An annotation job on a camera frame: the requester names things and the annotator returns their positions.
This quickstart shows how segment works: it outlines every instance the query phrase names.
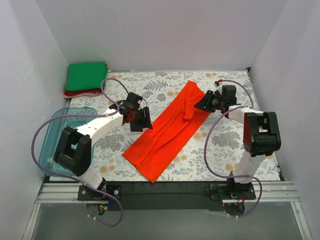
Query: blue plastic tray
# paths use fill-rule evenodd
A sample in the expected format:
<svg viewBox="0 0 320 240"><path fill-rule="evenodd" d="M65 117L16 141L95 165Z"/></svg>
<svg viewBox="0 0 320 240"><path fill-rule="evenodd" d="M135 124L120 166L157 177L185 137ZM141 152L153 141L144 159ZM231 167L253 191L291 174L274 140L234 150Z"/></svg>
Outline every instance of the blue plastic tray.
<svg viewBox="0 0 320 240"><path fill-rule="evenodd" d="M97 111L92 107L66 107L62 108L53 114L52 118L61 116L61 115L73 115L73 114L86 114L86 115L98 115ZM49 169L55 173L64 174L68 176L74 176L74 174L62 166L57 164L54 161L54 154L60 139L62 130L66 127L76 128L81 125L87 124L88 122L95 119L94 117L83 117L83 116L70 116L63 117L57 120L54 120L49 123L48 129L45 134L43 141L41 154L39 158L39 163L46 169ZM94 153L94 147L91 150L91 160ZM44 172L49 176L55 176L53 174Z"/></svg>

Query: white panel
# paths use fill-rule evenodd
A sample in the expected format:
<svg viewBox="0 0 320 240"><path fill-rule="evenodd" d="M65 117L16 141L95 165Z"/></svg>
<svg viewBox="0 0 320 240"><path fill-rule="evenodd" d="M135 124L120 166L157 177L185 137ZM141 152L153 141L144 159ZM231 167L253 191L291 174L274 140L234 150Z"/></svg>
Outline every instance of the white panel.
<svg viewBox="0 0 320 240"><path fill-rule="evenodd" d="M0 5L0 239L13 240L21 239L42 183L31 140L65 106L67 61L34 0Z"/></svg>
<svg viewBox="0 0 320 240"><path fill-rule="evenodd" d="M275 111L276 154L294 181L313 239L320 239L320 2L289 0L252 68L263 111Z"/></svg>
<svg viewBox="0 0 320 240"><path fill-rule="evenodd" d="M243 69L287 0L36 0L69 63L112 70Z"/></svg>

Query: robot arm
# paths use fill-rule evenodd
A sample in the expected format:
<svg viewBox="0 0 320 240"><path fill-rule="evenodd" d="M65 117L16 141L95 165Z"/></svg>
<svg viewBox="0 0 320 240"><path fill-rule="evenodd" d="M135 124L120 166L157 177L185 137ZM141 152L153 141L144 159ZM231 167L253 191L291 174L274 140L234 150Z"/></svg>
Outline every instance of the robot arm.
<svg viewBox="0 0 320 240"><path fill-rule="evenodd" d="M208 90L203 99L195 107L213 113L220 110L221 113L235 109L237 104L236 87L222 85L216 82L216 90ZM253 176L266 156L279 150L281 138L277 116L274 112L263 112L248 107L238 108L226 115L227 118L243 124L244 153L238 167L230 173L233 176ZM236 184L248 185L250 177L233 178L233 188Z"/></svg>
<svg viewBox="0 0 320 240"><path fill-rule="evenodd" d="M71 171L83 183L95 189L103 190L105 180L91 166L92 146L111 130L130 123L132 132L142 132L143 128L152 128L149 108L140 108L142 97L129 92L126 100L119 101L119 112L106 117L98 117L77 128L66 127L60 136L54 161ZM111 105L105 115L117 109Z"/></svg>

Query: folded green cloth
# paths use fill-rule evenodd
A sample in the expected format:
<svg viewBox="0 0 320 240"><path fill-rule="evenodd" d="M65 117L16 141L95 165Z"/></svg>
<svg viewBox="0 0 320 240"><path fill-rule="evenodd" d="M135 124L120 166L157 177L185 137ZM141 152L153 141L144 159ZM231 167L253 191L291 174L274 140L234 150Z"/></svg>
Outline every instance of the folded green cloth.
<svg viewBox="0 0 320 240"><path fill-rule="evenodd" d="M99 89L107 73L108 67L104 61L70 64L65 90L80 91Z"/></svg>

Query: wire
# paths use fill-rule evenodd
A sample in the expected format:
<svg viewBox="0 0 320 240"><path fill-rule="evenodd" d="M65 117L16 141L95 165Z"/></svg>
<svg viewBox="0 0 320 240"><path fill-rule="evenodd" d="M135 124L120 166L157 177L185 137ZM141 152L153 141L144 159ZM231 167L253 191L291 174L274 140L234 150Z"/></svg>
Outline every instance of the wire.
<svg viewBox="0 0 320 240"><path fill-rule="evenodd" d="M98 206L98 211L99 211L99 216L101 216L102 214L103 214L103 211L102 211L102 213L101 213L101 211L100 211L100 206L99 205L97 205Z"/></svg>
<svg viewBox="0 0 320 240"><path fill-rule="evenodd" d="M113 116L113 115L117 114L117 113L119 112L119 109L120 109L119 104L117 104L115 101L113 101L113 100L106 94L106 92L105 92L105 90L104 90L104 83L105 83L106 81L108 81L108 80L117 81L118 83L120 83L120 84L123 86L123 88L125 89L125 91L126 91L127 93L129 93L129 91L127 90L127 88L125 87L125 85L124 85L122 82L120 82L118 79L116 79L116 78L111 78L111 77L110 77L110 78L106 78L106 79L104 79L104 80L101 82L100 88L101 88L101 91L102 91L103 95L104 95L110 102L112 102L113 104L116 105L116 108L117 108L116 111L114 111L114 112L112 112L112 113L110 113L110 114L106 114L106 115L72 114L72 115L56 116L56 117L53 117L53 118L45 121L45 122L35 131L34 136L33 136L33 138L32 138L32 142L31 142L31 156L32 156L33 162L34 162L40 169L42 169L43 171L45 171L45 172L47 172L47 173L49 173L49 174L53 174L53 175L56 175L56 176L59 176L59 177L63 177L63 178L72 179L72 180L80 183L80 180L77 179L77 178L75 178L75 177L68 176L68 175L64 175L64 174L57 173L57 172L53 172L53 171L51 171L51 170L49 170L49 169L41 166L40 163L38 162L38 160L37 160L37 158L36 158L36 154L35 154L36 139L37 139L37 136L38 136L39 132L41 131L42 128L44 128L45 125L47 125L48 123L50 123L50 122L52 122L52 121L54 121L54 120L57 120L57 119L62 119L62 118L67 118L67 117L105 118L105 117L107 117L107 116ZM115 227L115 226L117 226L117 225L121 222L121 220L122 220L122 218L123 218L123 215L124 215L124 210L123 210L123 207L122 207L120 201L119 201L117 198L115 198L113 195L111 195L111 194L109 194L109 193L107 193L107 192L103 192L103 191L100 191L100 190L98 190L98 189L95 189L95 188L93 188L92 186L90 186L90 185L88 185L88 184L85 184L85 183L83 183L83 185L86 186L87 188L89 188L89 189L91 189L91 190L99 193L99 194L106 195L107 197L113 199L114 201L116 201L116 203L119 205L119 208L120 208L120 218L119 218L119 220L118 220L116 223L108 223L108 222L106 222L106 221L104 221L104 220L102 220L102 219L100 219L100 218L98 218L98 217L96 217L96 216L94 216L94 215L92 215L92 214L88 214L88 216L91 217L91 218L93 218L93 219L95 219L95 220L97 220L97 221L99 221L99 222L101 222L101 223L103 223L103 224L105 224L105 225L107 225L108 227Z"/></svg>
<svg viewBox="0 0 320 240"><path fill-rule="evenodd" d="M211 195L210 195L210 190L209 190L209 192L206 191L207 188L210 188L210 186L204 187L203 193L204 193L205 196L208 196L211 200L213 200L213 199L211 198Z"/></svg>
<svg viewBox="0 0 320 240"><path fill-rule="evenodd" d="M250 98L250 102L251 102L251 105L252 105L252 108L254 107L254 102L252 100L252 97L250 96L249 92L245 89L245 87L243 85L241 85L240 83L236 82L236 81L233 81L233 80L223 80L222 82L231 82L231 83L236 83L238 84L239 86L241 86L245 92L248 94L249 98ZM214 124L212 125L212 127L210 128L209 132L208 132L208 135L206 136L206 139L205 139L205 144L204 144L204 163L205 163L205 166L206 168L209 170L209 172L211 172L213 175L215 175L216 177L219 177L219 178L223 178L223 179L235 179L235 178L251 178L251 179L254 179L258 182L259 184L259 187L260 187L260 193L259 193L259 196L255 202L255 204L253 205L253 207L246 213L240 215L240 216L234 216L234 215L230 215L231 217L233 218L242 218L242 217L245 217L247 215L249 215L256 207L257 205L259 204L260 202L260 199L262 197L262 184L261 184L261 181L256 178L255 176L250 176L250 175L236 175L236 176L223 176L223 175L220 175L218 173L215 173L209 166L208 164L208 159L207 159L207 148L208 148L208 141L209 141L209 138L210 138L210 135L212 133L212 131L214 130L214 128L216 127L216 125L218 124L218 122L226 115L228 115L229 113L237 110L237 109L241 109L241 108L244 108L244 106L236 106L235 108L233 109L230 109L228 111L226 111L225 113L223 113L215 122Z"/></svg>
<svg viewBox="0 0 320 240"><path fill-rule="evenodd" d="M229 195L227 195L227 194L226 194L226 196L227 196L229 199L231 199L231 200L236 199L236 198L231 197L231 196L229 196ZM239 203L239 202L240 202L240 200L241 200L241 196L239 196L238 201L236 201L236 202L230 202L230 204L237 204L237 203Z"/></svg>
<svg viewBox="0 0 320 240"><path fill-rule="evenodd" d="M144 98L142 98L143 101L145 101L145 107L148 107L148 102Z"/></svg>
<svg viewBox="0 0 320 240"><path fill-rule="evenodd" d="M218 189L218 187L216 187L216 186L210 186L210 185L205 186L204 189L203 189L203 191L204 191L205 194L206 194L206 189L207 189L207 188L210 188L210 187L211 187L211 188Z"/></svg>
<svg viewBox="0 0 320 240"><path fill-rule="evenodd" d="M244 193L243 194L243 201L240 204L243 204L245 202L245 200L246 200L246 194Z"/></svg>

